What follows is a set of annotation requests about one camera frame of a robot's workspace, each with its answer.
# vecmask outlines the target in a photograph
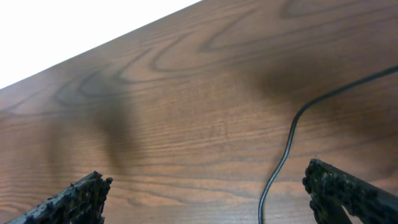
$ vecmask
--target textured black object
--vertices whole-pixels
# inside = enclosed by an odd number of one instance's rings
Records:
[[[93,173],[8,224],[103,224],[101,216],[113,179]]]
[[[351,223],[341,206],[363,223],[398,223],[398,197],[318,159],[310,161],[303,185],[318,224]]]

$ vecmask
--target brown wooden surface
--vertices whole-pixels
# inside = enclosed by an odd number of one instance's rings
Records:
[[[203,1],[135,30],[0,90],[0,221],[97,170],[108,223],[256,223],[296,111],[397,47],[396,0]],[[304,113],[268,223],[315,223],[314,157],[398,194],[397,86]]]

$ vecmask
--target wooden table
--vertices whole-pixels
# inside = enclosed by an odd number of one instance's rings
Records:
[[[397,47],[395,0],[209,0],[135,30],[0,91],[0,221],[97,170],[108,223],[257,223],[297,110]],[[314,157],[398,194],[397,86],[304,113],[268,223],[315,223]]]

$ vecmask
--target thin wire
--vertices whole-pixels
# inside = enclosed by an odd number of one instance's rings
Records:
[[[342,92],[344,92],[346,90],[349,90],[352,87],[356,87],[356,86],[371,82],[371,81],[373,81],[375,79],[378,79],[378,78],[381,78],[381,77],[385,77],[385,76],[390,75],[390,74],[392,74],[394,72],[398,72],[398,65],[396,65],[394,67],[391,67],[391,68],[388,68],[388,69],[386,69],[386,70],[384,70],[382,72],[378,72],[378,73],[372,74],[372,75],[370,75],[368,77],[362,78],[362,79],[357,80],[355,82],[349,83],[349,84],[344,85],[342,87],[339,87],[339,88],[337,88],[337,89],[335,89],[335,90],[333,90],[333,91],[331,91],[329,93],[326,93],[326,94],[324,94],[322,96],[319,96],[319,97],[309,101],[308,103],[306,103],[304,106],[302,106],[300,108],[300,110],[294,116],[294,119],[292,121],[292,125],[291,125],[290,131],[289,131],[289,136],[287,138],[287,143],[286,143],[284,156],[282,157],[282,159],[280,160],[278,166],[276,167],[276,169],[272,173],[271,177],[269,178],[269,180],[268,180],[268,182],[266,184],[266,187],[264,188],[264,191],[261,194],[261,198],[260,198],[260,202],[259,202],[259,211],[258,211],[258,213],[259,213],[259,224],[263,224],[264,223],[264,219],[263,219],[263,216],[264,216],[264,202],[266,201],[266,196],[267,196],[268,190],[271,187],[271,184],[273,183],[274,179],[278,175],[280,169],[284,165],[284,163],[285,163],[285,161],[287,159],[287,156],[289,155],[290,148],[292,147],[292,140],[293,140],[294,131],[296,129],[297,122],[299,121],[299,118],[304,113],[304,111],[306,109],[308,109],[310,106],[314,105],[315,103],[318,103],[318,102],[320,102],[322,100],[325,100],[327,98],[330,98],[332,96],[336,96],[336,95],[338,95],[338,94],[340,94],[340,93],[342,93]]]

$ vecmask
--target white wall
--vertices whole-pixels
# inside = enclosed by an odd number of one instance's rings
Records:
[[[0,1],[0,88],[198,1]]]

